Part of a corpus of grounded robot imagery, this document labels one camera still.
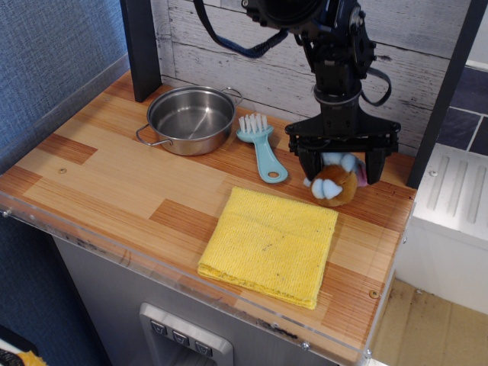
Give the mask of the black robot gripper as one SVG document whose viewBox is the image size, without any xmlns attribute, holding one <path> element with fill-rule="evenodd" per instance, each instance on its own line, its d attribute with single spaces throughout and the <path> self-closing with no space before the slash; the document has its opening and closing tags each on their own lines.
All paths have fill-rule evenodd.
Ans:
<svg viewBox="0 0 488 366">
<path fill-rule="evenodd" d="M 387 155 L 399 149 L 400 124 L 364 112 L 358 100 L 323 104 L 315 117 L 285 127 L 289 149 L 297 154 L 306 178 L 322 170 L 320 152 L 366 152 L 368 184 L 380 181 Z"/>
</svg>

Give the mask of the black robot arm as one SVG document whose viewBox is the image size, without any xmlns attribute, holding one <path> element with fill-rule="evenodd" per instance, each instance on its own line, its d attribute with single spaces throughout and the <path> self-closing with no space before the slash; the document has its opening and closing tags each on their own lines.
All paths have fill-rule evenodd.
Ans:
<svg viewBox="0 0 488 366">
<path fill-rule="evenodd" d="M 364 112 L 362 80 L 375 75 L 375 42 L 365 29 L 357 1 L 244 1 L 246 14 L 263 27 L 292 33 L 316 77 L 320 113 L 285 128 L 289 149 L 313 180 L 323 169 L 322 153 L 365 154 L 366 178 L 381 178 L 385 159 L 398 150 L 400 124 Z"/>
</svg>

